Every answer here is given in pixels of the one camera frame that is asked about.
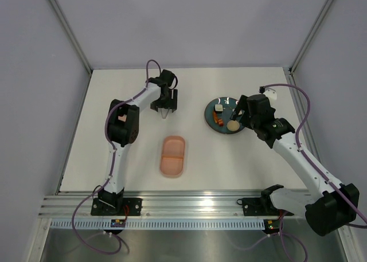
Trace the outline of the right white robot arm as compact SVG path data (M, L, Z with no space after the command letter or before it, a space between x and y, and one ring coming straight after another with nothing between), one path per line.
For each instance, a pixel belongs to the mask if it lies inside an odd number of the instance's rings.
M285 118L275 117L275 109L266 95L242 95L231 119L254 131L260 140L279 154L309 192L309 196L304 196L280 185L267 188L268 195L260 200L263 212L273 214L283 210L303 217L320 236L356 219L358 189L352 183L344 185L303 147L295 128Z

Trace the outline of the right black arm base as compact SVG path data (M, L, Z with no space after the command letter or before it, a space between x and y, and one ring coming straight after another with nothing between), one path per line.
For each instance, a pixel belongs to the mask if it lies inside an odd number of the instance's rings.
M280 217L284 213L284 210L275 208L271 201L265 201L261 197L239 198L236 203L241 206L244 216Z

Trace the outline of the long brown sausage piece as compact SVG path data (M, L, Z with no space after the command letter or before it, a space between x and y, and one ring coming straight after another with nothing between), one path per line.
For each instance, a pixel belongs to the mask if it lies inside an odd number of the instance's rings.
M213 111L213 119L214 119L214 122L217 124L218 123L218 116L217 116L215 111Z

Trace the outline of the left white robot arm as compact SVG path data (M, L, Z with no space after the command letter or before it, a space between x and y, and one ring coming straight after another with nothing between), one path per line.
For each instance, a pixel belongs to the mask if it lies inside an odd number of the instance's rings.
M178 79L163 70L158 77L147 79L144 88L125 101L113 100L104 125L104 135L109 143L106 181L98 190L98 200L111 215L124 208L123 193L126 184L124 169L131 145L139 134L140 113L147 107L158 112L177 110Z

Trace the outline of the white cat paw tongs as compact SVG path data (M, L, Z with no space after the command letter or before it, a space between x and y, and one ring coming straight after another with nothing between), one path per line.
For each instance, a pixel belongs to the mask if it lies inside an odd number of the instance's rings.
M170 112L169 109L165 109L165 108L160 109L161 117L163 120L165 120L168 117L169 112Z

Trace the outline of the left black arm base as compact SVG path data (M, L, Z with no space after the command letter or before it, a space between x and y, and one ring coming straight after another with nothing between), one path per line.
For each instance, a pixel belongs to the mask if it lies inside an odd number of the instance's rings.
M115 206L94 198L91 207L92 216L140 216L142 210L141 198L122 198Z

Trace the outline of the pink divided lunch box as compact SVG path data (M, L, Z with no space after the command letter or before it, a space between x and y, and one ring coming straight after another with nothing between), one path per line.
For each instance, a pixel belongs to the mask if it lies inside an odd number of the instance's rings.
M186 142L181 136L168 136L163 140L159 170L168 178L179 177L184 170Z

